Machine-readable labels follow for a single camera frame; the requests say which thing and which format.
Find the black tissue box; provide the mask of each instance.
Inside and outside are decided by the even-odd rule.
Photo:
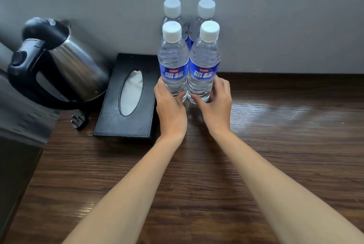
[[[134,111],[123,115],[121,92],[135,70],[142,73],[142,93]],[[156,55],[118,54],[93,135],[111,142],[154,144],[159,123],[154,86],[159,75]]]

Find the plastic water bottle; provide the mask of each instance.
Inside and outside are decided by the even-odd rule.
[[[191,49],[200,35],[200,28],[203,22],[211,21],[215,12],[215,2],[213,0],[200,0],[197,7],[198,17],[193,21],[188,30],[188,48]]]
[[[161,38],[163,38],[162,26],[168,21],[176,21],[182,27],[182,38],[186,43],[188,39],[188,25],[186,21],[181,17],[181,2],[180,0],[165,0],[164,1],[164,18],[161,25]]]
[[[168,21],[163,27],[163,41],[157,55],[164,84],[173,96],[187,91],[189,50],[182,38],[181,25]]]
[[[203,101],[210,97],[213,79],[220,64],[220,47],[217,42],[220,26],[215,21],[201,25],[200,37],[190,51],[188,75],[188,99],[195,104],[191,94],[199,95]]]

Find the stainless steel kettle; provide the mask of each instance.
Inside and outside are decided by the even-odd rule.
[[[9,82],[45,107],[87,110],[107,89],[111,66],[94,48],[75,37],[70,26],[33,18],[22,32],[23,44],[8,67]],[[37,80],[41,73],[61,93],[49,93]]]

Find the hand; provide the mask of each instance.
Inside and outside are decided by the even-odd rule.
[[[202,111],[203,120],[213,138],[221,133],[230,132],[230,112],[233,104],[230,94],[229,81],[215,76],[211,103],[205,103],[196,94],[191,95]]]
[[[160,138],[173,138],[182,142],[187,130],[186,109],[182,103],[186,92],[181,92],[174,98],[160,77],[154,87],[154,93],[161,124]]]

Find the white bottle cap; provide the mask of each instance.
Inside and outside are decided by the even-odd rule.
[[[182,38],[182,27],[176,21],[168,21],[163,27],[163,39],[168,43],[178,42]]]
[[[197,7],[197,14],[203,19],[209,19],[214,15],[215,2],[213,0],[200,0]]]
[[[220,26],[215,21],[205,21],[201,25],[200,38],[202,41],[211,43],[219,38]]]
[[[164,14],[168,18],[177,18],[181,15],[181,2],[180,0],[165,0],[164,1]]]

